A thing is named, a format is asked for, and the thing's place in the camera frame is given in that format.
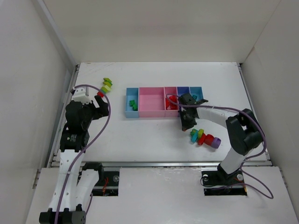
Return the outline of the green yellow red lego stack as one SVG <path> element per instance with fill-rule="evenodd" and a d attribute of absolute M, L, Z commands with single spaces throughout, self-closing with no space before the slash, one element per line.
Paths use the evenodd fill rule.
<path fill-rule="evenodd" d="M 111 79 L 109 79 L 107 77 L 103 78 L 102 87 L 100 88 L 98 95 L 100 97 L 103 97 L 104 94 L 109 93 L 111 91 L 112 85 L 113 85 L 113 82 Z"/>

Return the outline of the green lego brick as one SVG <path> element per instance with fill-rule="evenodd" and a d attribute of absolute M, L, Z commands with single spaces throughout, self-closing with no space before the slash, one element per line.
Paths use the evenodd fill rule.
<path fill-rule="evenodd" d="M 137 103 L 135 102 L 135 100 L 130 100 L 129 101 L 129 106 L 132 108 L 133 111 L 138 110 L 138 106 L 137 106 Z"/>

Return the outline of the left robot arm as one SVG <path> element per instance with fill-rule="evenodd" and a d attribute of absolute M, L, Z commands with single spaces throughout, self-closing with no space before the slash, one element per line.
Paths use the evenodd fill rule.
<path fill-rule="evenodd" d="M 46 212 L 41 212 L 41 224 L 84 224 L 89 211 L 95 184 L 103 179 L 104 169 L 100 162 L 81 165 L 87 149 L 93 144 L 89 140 L 88 128 L 94 120 L 111 117 L 108 99 L 95 96 L 82 103 L 72 100 L 65 111 L 66 123 L 60 140 L 60 165 L 56 187 Z"/>

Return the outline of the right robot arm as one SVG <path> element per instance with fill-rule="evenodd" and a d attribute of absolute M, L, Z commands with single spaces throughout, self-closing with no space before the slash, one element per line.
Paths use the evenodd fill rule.
<path fill-rule="evenodd" d="M 217 173 L 222 180 L 234 175 L 246 156 L 261 143 L 266 145 L 265 135 L 250 109 L 242 111 L 230 107 L 205 106 L 207 100 L 196 101 L 190 93 L 178 97 L 182 130 L 196 125 L 196 119 L 207 119 L 227 129 L 231 148 L 218 165 Z"/>

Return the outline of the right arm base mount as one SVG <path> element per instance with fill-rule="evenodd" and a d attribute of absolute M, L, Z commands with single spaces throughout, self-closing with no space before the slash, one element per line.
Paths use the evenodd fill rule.
<path fill-rule="evenodd" d="M 216 170 L 201 171 L 200 183 L 205 196 L 247 196 L 244 177 L 241 171 L 224 180 Z"/>

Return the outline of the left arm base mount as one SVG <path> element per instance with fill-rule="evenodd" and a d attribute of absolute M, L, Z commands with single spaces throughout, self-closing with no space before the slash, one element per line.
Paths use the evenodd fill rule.
<path fill-rule="evenodd" d="M 105 171 L 103 178 L 93 187 L 93 196 L 118 196 L 119 181 L 119 170 Z"/>

